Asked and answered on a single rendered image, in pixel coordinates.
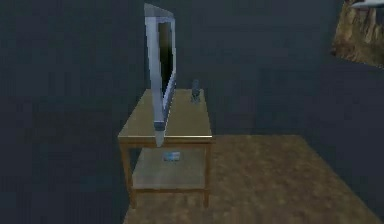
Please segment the wooden television stand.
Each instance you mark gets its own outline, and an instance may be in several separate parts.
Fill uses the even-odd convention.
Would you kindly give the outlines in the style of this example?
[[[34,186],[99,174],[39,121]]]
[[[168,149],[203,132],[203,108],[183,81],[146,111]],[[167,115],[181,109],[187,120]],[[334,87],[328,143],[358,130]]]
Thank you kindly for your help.
[[[143,193],[200,193],[209,204],[211,132],[205,97],[194,104],[189,89],[175,91],[165,140],[156,146],[152,94],[145,91],[118,134],[130,206]],[[180,152],[180,160],[164,161],[165,152]]]

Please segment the small blue white box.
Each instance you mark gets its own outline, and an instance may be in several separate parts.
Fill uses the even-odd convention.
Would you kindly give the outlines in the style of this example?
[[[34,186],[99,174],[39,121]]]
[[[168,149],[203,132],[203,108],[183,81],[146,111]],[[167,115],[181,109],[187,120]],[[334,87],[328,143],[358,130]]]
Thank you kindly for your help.
[[[175,162],[180,160],[181,153],[180,152],[165,152],[163,154],[164,161]]]

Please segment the brown landscape wall picture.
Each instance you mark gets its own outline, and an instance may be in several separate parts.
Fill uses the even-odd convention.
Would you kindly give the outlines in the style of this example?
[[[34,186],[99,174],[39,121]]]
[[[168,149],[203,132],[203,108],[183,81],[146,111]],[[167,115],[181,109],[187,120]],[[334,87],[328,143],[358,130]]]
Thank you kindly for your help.
[[[330,54],[384,69],[384,0],[378,7],[353,7],[367,1],[343,0]]]

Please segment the small dark grey statuette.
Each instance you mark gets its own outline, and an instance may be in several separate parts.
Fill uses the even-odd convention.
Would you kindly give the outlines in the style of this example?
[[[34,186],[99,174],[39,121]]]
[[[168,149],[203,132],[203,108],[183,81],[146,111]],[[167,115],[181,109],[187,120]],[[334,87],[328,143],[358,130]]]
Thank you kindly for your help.
[[[199,103],[200,102],[200,87],[199,87],[199,81],[197,79],[195,79],[192,82],[191,101],[193,103]]]

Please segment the silver flat television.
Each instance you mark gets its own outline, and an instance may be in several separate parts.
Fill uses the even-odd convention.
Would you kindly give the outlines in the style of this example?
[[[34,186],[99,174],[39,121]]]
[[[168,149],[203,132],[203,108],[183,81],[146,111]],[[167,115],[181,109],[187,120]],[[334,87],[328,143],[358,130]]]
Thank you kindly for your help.
[[[149,3],[144,18],[155,140],[161,147],[176,88],[176,20],[172,12]]]

